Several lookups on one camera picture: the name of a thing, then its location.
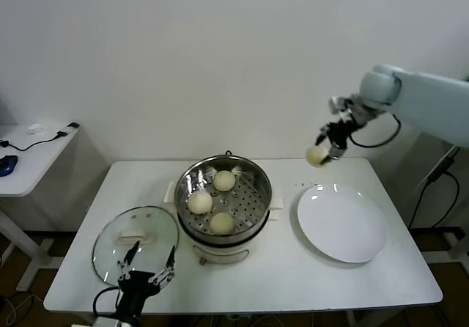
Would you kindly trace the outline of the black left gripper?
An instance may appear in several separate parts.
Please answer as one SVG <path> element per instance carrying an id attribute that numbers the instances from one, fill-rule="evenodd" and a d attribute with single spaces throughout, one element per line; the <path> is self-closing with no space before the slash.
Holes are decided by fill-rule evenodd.
<path id="1" fill-rule="evenodd" d="M 122 297 L 117 305 L 118 315 L 140 315 L 149 297 L 160 293 L 161 288 L 168 285 L 175 276 L 175 246 L 172 246 L 165 268 L 155 275 L 150 272 L 130 271 L 130 265 L 139 250 L 140 241 L 136 241 L 127 251 L 118 267 L 120 275 L 118 286 Z"/>

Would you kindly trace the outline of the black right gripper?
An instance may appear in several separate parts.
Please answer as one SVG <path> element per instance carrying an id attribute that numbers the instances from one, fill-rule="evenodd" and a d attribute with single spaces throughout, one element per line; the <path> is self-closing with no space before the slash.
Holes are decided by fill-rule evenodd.
<path id="1" fill-rule="evenodd" d="M 320 146 L 326 140 L 330 145 L 324 146 L 321 165 L 325 166 L 332 161 L 339 160 L 347 151 L 347 140 L 361 126 L 353 121 L 330 122 L 320 128 L 320 134 L 316 138 L 315 145 Z"/>

